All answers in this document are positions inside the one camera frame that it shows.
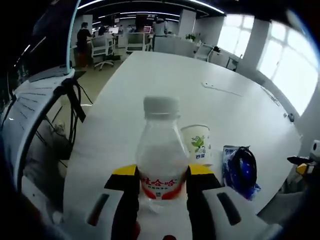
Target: white table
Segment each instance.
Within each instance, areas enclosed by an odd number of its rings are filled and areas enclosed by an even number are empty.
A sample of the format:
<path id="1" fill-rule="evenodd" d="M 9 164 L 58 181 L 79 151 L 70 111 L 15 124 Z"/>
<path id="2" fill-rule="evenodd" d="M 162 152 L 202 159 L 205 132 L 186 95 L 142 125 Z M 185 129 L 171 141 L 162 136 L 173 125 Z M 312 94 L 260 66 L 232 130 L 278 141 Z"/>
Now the white table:
<path id="1" fill-rule="evenodd" d="M 203 87 L 202 82 L 235 94 Z M 135 163 L 145 126 L 146 95 L 178 96 L 179 127 L 210 128 L 212 169 L 221 179 L 224 145 L 250 146 L 256 158 L 255 212 L 273 198 L 288 176 L 287 157 L 299 152 L 300 136 L 255 82 L 221 66 L 173 54 L 135 51 L 114 73 L 91 107 L 71 154 L 64 187 L 64 211 L 103 189 L 112 171 Z"/>

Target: bottle cap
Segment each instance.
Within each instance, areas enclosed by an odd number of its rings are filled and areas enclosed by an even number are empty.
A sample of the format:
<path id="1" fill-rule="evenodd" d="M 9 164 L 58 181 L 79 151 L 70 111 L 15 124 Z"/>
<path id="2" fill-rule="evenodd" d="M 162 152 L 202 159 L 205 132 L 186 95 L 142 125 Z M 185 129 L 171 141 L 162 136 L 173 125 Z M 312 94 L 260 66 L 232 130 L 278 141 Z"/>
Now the bottle cap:
<path id="1" fill-rule="evenodd" d="M 146 96 L 143 100 L 146 117 L 161 115 L 178 115 L 179 99 L 169 96 Z"/>

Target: window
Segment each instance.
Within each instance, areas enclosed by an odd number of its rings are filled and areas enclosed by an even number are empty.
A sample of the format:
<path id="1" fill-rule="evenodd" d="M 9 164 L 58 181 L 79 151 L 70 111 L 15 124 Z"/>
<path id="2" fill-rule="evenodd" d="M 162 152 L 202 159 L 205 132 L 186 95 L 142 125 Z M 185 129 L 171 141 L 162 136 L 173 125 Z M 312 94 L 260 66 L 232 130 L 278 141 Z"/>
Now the window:
<path id="1" fill-rule="evenodd" d="M 301 116 L 318 82 L 318 61 L 299 32 L 272 22 L 258 70 L 286 96 Z"/>
<path id="2" fill-rule="evenodd" d="M 255 18 L 230 14 L 224 18 L 218 47 L 238 57 L 245 54 Z"/>

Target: bottle label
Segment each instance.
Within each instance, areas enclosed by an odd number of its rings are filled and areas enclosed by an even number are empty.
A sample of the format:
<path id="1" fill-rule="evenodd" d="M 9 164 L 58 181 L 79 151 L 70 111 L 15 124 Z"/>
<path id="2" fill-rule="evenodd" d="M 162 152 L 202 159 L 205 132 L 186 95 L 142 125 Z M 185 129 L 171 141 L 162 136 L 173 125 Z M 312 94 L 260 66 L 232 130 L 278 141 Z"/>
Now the bottle label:
<path id="1" fill-rule="evenodd" d="M 181 192 L 185 175 L 175 177 L 151 177 L 140 173 L 141 187 L 151 199 L 175 199 Z"/>

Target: paper cup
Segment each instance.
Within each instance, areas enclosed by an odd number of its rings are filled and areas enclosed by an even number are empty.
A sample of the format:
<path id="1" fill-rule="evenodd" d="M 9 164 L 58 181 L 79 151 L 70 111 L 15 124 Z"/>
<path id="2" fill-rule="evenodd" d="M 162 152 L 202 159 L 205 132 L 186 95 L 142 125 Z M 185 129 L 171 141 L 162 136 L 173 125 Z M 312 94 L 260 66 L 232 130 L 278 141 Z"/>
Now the paper cup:
<path id="1" fill-rule="evenodd" d="M 212 164 L 210 129 L 205 125 L 181 128 L 184 144 L 189 150 L 191 163 Z"/>

